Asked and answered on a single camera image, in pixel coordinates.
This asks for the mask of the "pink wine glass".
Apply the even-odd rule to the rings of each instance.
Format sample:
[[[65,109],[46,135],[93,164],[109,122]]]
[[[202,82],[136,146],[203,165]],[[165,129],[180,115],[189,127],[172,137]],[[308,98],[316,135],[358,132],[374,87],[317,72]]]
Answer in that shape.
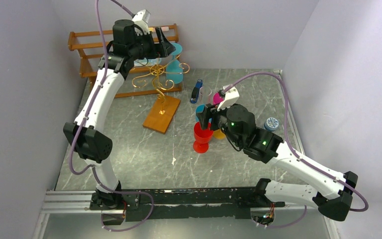
[[[212,97],[212,104],[219,106],[220,104],[224,102],[224,100],[225,100],[225,95],[217,92]]]

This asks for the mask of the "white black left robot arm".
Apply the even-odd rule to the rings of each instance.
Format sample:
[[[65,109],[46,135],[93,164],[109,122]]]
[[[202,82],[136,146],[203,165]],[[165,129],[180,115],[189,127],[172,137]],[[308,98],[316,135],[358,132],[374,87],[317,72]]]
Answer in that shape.
[[[108,208],[116,209],[122,204],[121,183],[109,158],[113,142],[102,132],[108,110],[136,60],[164,58],[175,47],[161,27],[150,30],[144,20],[117,20],[110,42],[102,30],[99,34],[103,55],[96,82],[83,109],[73,122],[65,123],[63,132],[71,147],[71,173],[81,175],[91,169],[97,183],[95,194]]]

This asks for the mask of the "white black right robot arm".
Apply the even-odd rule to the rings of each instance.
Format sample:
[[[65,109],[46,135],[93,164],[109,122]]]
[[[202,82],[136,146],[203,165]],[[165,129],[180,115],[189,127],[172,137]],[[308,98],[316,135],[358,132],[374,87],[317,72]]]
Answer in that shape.
[[[221,130],[236,151],[266,165],[280,167],[305,182],[287,184],[262,178],[250,197],[252,206],[301,204],[339,222],[352,210],[357,174],[334,171],[297,153],[280,136],[258,127],[254,114],[244,106],[234,104],[218,111],[215,105],[208,104],[196,117],[201,129]]]

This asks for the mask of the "red wine glass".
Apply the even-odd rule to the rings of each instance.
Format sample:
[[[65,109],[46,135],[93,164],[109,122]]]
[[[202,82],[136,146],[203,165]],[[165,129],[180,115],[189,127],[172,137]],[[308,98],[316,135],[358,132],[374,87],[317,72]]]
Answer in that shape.
[[[209,149],[209,142],[212,139],[213,131],[210,128],[202,129],[199,122],[196,122],[193,127],[194,143],[193,149],[195,152],[203,154]]]

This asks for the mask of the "clear wine glass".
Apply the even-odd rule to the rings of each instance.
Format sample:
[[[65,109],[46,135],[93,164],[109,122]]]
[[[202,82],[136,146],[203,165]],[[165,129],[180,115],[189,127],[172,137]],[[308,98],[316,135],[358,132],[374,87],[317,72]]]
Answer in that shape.
[[[212,90],[209,87],[201,87],[199,91],[199,103],[201,105],[210,104],[212,101]]]

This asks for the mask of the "gold wire glass rack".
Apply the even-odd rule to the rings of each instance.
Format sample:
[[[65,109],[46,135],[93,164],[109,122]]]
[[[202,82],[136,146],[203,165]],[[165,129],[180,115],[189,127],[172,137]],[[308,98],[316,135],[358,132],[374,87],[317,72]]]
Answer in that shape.
[[[151,107],[147,117],[143,122],[143,127],[165,134],[177,112],[181,100],[169,93],[181,92],[183,90],[182,82],[174,84],[173,81],[166,79],[165,68],[168,63],[162,65],[146,66],[149,73],[136,76],[132,79],[132,85],[135,88],[143,88],[151,85],[156,94],[157,99]],[[180,63],[183,69],[183,75],[190,71],[187,63]]]

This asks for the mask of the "yellow wine glass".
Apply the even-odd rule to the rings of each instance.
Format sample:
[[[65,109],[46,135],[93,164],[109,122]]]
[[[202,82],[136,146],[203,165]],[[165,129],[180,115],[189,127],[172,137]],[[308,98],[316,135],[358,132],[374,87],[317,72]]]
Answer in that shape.
[[[222,132],[221,129],[217,129],[213,132],[213,137],[216,139],[224,139],[226,138],[226,135]]]

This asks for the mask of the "blue wine glass front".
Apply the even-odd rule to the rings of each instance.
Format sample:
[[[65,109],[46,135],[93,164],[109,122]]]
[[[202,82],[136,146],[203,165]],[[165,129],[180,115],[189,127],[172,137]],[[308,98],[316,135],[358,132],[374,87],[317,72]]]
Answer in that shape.
[[[208,117],[208,111],[205,110],[206,105],[199,105],[195,110],[195,120],[196,122],[201,122],[198,115],[200,114],[202,116],[203,120],[208,120],[208,122],[211,121],[211,119]]]

